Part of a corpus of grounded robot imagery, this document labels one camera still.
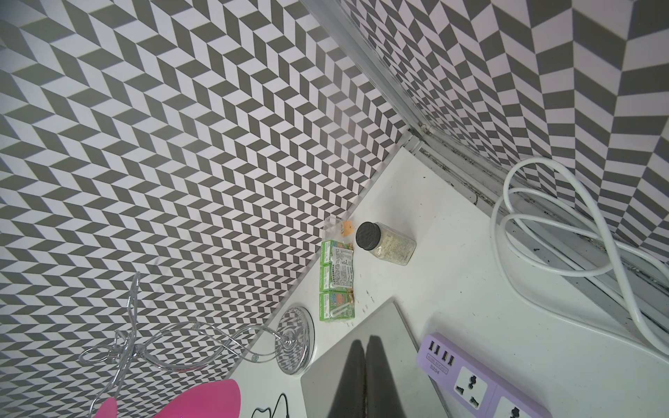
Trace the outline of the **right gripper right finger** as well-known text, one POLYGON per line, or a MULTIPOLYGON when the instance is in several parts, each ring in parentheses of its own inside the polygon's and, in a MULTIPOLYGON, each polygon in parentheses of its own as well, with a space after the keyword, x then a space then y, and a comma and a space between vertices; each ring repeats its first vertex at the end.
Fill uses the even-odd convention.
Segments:
POLYGON ((382 339, 369 337, 366 350, 367 417, 406 417, 382 339))

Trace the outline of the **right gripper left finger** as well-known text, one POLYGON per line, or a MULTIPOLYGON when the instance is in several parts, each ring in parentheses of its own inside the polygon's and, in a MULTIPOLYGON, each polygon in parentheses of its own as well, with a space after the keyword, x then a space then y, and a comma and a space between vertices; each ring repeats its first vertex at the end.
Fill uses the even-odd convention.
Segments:
POLYGON ((328 418, 361 418, 366 414, 366 362, 360 340, 351 344, 328 418))

